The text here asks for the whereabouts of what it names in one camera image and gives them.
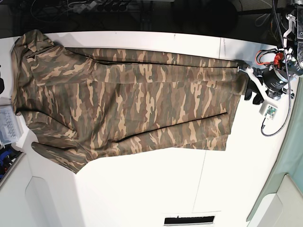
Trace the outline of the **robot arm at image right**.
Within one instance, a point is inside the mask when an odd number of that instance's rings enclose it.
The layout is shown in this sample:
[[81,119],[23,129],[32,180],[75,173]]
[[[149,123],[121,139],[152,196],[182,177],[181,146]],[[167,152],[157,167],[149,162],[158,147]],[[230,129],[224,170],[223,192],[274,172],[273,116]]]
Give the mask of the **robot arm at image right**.
[[292,0],[283,9],[271,3],[270,28],[277,47],[261,49],[255,55],[257,67],[252,68],[256,82],[249,80],[245,100],[259,105],[266,100],[278,101],[283,95],[294,98],[290,82],[303,74],[303,2]]

